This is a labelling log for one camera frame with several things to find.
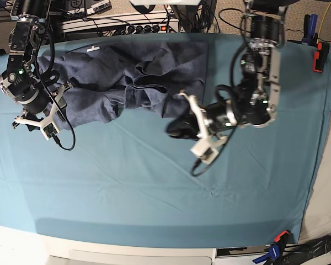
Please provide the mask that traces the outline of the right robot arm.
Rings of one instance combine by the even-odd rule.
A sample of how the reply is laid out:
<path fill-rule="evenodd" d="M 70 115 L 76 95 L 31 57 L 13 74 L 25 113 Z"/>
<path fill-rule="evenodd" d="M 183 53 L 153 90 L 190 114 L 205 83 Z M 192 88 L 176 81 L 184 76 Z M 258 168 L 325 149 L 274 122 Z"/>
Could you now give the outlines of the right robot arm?
<path fill-rule="evenodd" d="M 40 131 L 46 139 L 60 132 L 55 116 L 69 123 L 63 94 L 71 86 L 67 83 L 49 90 L 60 77 L 53 69 L 55 46 L 49 29 L 50 5 L 50 1 L 14 1 L 11 17 L 17 22 L 10 34 L 7 68 L 0 75 L 2 92 L 23 107 L 12 127 L 25 125 L 29 131 Z M 42 70 L 38 55 L 45 37 L 50 46 L 50 61 L 47 69 Z"/>

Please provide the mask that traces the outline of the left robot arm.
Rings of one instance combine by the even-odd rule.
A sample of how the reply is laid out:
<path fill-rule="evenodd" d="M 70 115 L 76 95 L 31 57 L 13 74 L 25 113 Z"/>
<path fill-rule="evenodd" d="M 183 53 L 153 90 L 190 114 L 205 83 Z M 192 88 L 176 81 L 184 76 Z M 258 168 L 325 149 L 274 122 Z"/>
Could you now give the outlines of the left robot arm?
<path fill-rule="evenodd" d="M 280 48 L 285 43 L 285 1 L 245 1 L 229 85 L 215 88 L 216 103 L 200 106 L 185 94 L 190 108 L 166 128 L 175 139 L 217 140 L 224 145 L 242 125 L 263 127 L 276 118 L 280 97 Z"/>

